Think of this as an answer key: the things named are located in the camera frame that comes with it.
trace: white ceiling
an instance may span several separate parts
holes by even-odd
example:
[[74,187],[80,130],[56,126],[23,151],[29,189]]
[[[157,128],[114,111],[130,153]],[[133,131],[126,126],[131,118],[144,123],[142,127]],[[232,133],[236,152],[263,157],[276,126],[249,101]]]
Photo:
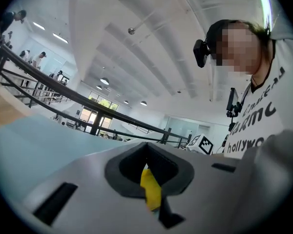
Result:
[[[95,90],[106,77],[112,90],[107,95],[130,105],[146,100],[153,109],[173,98],[225,105],[231,87],[242,93],[247,76],[210,61],[199,68],[193,46],[220,19],[262,24],[260,0],[21,0],[22,6],[33,1],[26,8],[28,20],[69,41],[65,45],[44,36],[72,48],[85,84]],[[130,27],[136,28],[134,35],[127,32]]]

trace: white t-shirt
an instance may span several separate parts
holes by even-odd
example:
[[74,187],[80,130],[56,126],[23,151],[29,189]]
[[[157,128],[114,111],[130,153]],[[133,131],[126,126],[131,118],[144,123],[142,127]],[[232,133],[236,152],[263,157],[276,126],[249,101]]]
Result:
[[24,59],[25,61],[27,61],[27,59],[28,59],[28,56],[29,56],[29,53],[28,53],[28,51],[27,51],[27,50],[25,50],[25,56],[23,57],[23,59]]
[[250,147],[292,128],[293,29],[284,18],[272,30],[273,60],[265,81],[249,87],[241,113],[225,145],[224,155],[242,158]]
[[32,61],[32,65],[34,65],[34,61],[35,61],[36,67],[38,68],[38,66],[41,62],[41,58],[39,57],[39,55],[35,55],[35,56],[31,57],[31,61]]
[[54,79],[54,80],[58,80],[59,76],[60,76],[59,73],[54,74],[53,79]]

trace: glass door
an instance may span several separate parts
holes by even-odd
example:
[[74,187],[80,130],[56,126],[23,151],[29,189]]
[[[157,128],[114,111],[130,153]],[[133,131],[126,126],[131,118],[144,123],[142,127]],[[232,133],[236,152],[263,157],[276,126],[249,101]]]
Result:
[[[112,119],[107,118],[107,117],[102,117],[100,120],[100,127],[104,127],[104,128],[109,128],[110,124],[111,124]],[[106,131],[101,131],[99,132],[99,136],[103,136],[106,133]],[[113,137],[112,133],[107,133],[109,135],[110,138]]]
[[[91,113],[91,115],[89,117],[89,120],[88,120],[88,123],[93,124],[93,122],[95,121],[96,117],[97,117],[96,113]],[[86,132],[90,133],[91,129],[92,129],[92,127],[87,126],[86,127]]]

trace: wall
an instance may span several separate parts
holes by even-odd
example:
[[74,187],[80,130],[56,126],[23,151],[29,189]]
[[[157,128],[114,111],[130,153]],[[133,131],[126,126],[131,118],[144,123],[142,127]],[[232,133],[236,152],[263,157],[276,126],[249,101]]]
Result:
[[[69,110],[73,106],[73,104],[74,104],[74,102],[72,102],[72,101],[61,102],[61,103],[55,102],[55,103],[51,103],[50,106],[59,110],[59,111],[65,112],[66,110]],[[52,118],[53,116],[56,115],[52,111],[50,111],[40,105],[33,106],[32,110],[40,115],[45,116],[46,118]]]
[[226,116],[228,101],[210,102],[205,97],[208,97],[208,93],[205,94],[203,91],[195,99],[189,99],[183,94],[172,97],[153,97],[147,99],[147,108],[171,116],[229,126],[230,119]]
[[128,116],[151,126],[160,127],[164,119],[165,113],[145,109],[142,107],[136,107],[130,110]]
[[74,77],[77,72],[74,57],[69,51],[64,50],[36,34],[29,34],[28,38],[21,45],[20,52],[26,49],[30,50],[29,57],[45,51],[46,57],[42,58],[40,67],[41,71],[47,75],[62,70],[63,74],[70,79]]
[[67,87],[70,88],[71,90],[76,91],[80,82],[81,82],[81,79],[80,79],[79,72],[77,70],[74,76],[70,78],[69,83],[67,84]]
[[3,35],[7,38],[10,31],[13,31],[10,39],[11,45],[13,46],[12,51],[19,55],[22,51],[21,47],[29,38],[29,31],[24,23],[21,24],[19,21],[13,21]]
[[74,55],[72,54],[72,51],[70,51],[69,49],[64,49],[64,48],[60,47],[59,45],[54,44],[51,41],[49,41],[49,40],[47,40],[37,34],[34,34],[34,33],[30,34],[30,38],[35,40],[36,42],[40,43],[44,47],[48,48],[52,52],[56,53],[60,57],[64,58],[66,61],[76,65]]
[[[130,111],[130,108],[123,106],[123,105],[119,105],[117,108],[117,112],[124,114],[124,115],[128,115],[129,111]],[[124,122],[119,119],[112,119],[112,122],[109,127],[110,127],[110,129],[113,129],[113,130],[115,129],[115,130],[123,132],[123,133],[133,134],[126,127],[124,127],[123,124],[124,124]]]

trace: ceiling light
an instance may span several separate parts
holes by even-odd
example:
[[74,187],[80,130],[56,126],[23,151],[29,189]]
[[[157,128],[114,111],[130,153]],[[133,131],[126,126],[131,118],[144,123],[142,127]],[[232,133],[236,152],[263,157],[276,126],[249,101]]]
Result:
[[[54,59],[54,58],[53,58]],[[54,59],[54,60],[56,60],[56,59]],[[57,62],[59,62],[60,64],[62,64],[59,60],[56,60]]]
[[62,37],[59,37],[58,35],[56,35],[56,34],[54,34],[54,33],[53,33],[53,35],[54,35],[56,38],[58,38],[58,39],[62,40],[63,42],[66,42],[66,43],[68,43],[68,41],[66,41],[66,40],[65,40],[65,39],[63,39]]
[[108,78],[101,78],[100,79],[100,81],[102,82],[102,83],[104,83],[105,85],[109,85],[109,80],[108,80]]
[[263,7],[264,27],[272,30],[272,8],[269,0],[260,0]]
[[37,23],[35,23],[35,22],[33,22],[33,24],[34,24],[35,26],[37,26],[38,28],[41,28],[41,29],[44,30],[44,27],[42,27],[41,25],[39,25],[39,24],[37,24]]

